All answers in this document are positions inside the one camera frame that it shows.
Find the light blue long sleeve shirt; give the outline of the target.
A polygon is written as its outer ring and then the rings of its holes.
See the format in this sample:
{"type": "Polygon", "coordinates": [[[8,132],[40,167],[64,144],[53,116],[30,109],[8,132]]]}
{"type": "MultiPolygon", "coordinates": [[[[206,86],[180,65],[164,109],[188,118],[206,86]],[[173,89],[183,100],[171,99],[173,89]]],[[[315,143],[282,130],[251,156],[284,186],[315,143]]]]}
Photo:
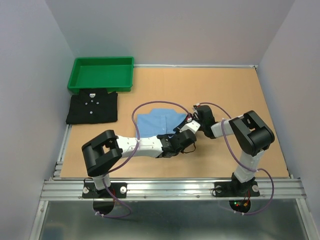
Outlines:
{"type": "Polygon", "coordinates": [[[174,129],[186,118],[186,113],[178,113],[169,108],[153,108],[149,113],[137,115],[137,127],[141,138],[174,134],[174,129]]]}

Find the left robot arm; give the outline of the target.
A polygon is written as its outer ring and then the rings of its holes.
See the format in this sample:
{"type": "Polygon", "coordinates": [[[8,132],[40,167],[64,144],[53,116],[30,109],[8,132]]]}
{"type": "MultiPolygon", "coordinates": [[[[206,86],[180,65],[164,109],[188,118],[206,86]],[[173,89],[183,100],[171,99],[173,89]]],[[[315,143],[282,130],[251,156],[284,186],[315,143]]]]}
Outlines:
{"type": "Polygon", "coordinates": [[[111,193],[109,173],[120,159],[132,157],[171,158],[197,141],[195,133],[190,129],[177,134],[162,134],[136,139],[116,135],[107,130],[82,147],[87,175],[93,179],[94,191],[100,197],[111,193]]]}

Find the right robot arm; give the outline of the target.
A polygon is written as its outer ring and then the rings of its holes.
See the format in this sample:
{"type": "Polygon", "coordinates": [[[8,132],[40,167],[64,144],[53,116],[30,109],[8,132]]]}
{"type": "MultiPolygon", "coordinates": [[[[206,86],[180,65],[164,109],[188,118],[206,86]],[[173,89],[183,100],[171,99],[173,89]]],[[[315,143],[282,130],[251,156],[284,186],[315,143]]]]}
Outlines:
{"type": "Polygon", "coordinates": [[[196,104],[193,116],[200,124],[200,130],[210,139],[223,137],[227,148],[238,166],[232,173],[230,189],[235,195],[242,195],[254,181],[258,165],[264,152],[275,141],[273,131],[253,110],[240,116],[217,122],[210,106],[196,104]],[[227,136],[234,135],[240,148],[237,158],[228,142],[227,136]]]}

